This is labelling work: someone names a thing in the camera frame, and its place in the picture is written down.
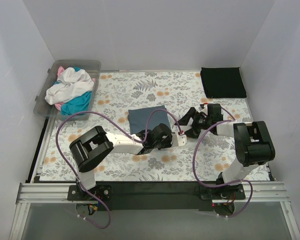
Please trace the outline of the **blue grey t shirt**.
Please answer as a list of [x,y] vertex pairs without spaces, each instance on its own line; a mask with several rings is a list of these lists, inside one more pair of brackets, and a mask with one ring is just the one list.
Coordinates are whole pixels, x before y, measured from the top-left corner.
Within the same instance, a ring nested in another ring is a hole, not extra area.
[[[128,120],[130,126],[130,134],[137,134],[146,128],[146,123],[149,119],[150,114],[157,109],[166,110],[165,106],[156,106],[156,107],[148,107],[148,108],[140,108],[140,109],[130,109],[128,110]],[[165,124],[170,128],[170,123],[168,120],[168,115],[164,111],[155,112],[148,124],[148,130],[152,130],[154,127],[159,124]]]

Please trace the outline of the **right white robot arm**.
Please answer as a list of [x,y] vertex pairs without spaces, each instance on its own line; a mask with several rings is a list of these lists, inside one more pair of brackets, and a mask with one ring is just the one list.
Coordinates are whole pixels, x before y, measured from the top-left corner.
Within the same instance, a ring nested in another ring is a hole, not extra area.
[[198,140],[200,144],[207,133],[233,138],[236,157],[230,166],[221,172],[215,185],[199,181],[199,192],[202,197],[234,198],[242,194],[242,182],[254,169],[275,158],[275,148],[264,121],[240,122],[234,116],[225,120],[224,107],[217,103],[203,103],[201,111],[190,108],[177,121],[177,125],[190,125],[185,131],[189,138]]

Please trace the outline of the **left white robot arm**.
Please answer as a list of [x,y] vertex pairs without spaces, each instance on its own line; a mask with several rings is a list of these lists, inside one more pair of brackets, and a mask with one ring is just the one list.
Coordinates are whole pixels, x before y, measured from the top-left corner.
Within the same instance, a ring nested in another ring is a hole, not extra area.
[[79,194],[86,200],[96,195],[94,169],[109,154],[145,155],[154,149],[172,146],[173,135],[169,127],[159,124],[153,130],[141,131],[129,138],[125,135],[106,132],[96,126],[74,140],[70,145],[77,166]]

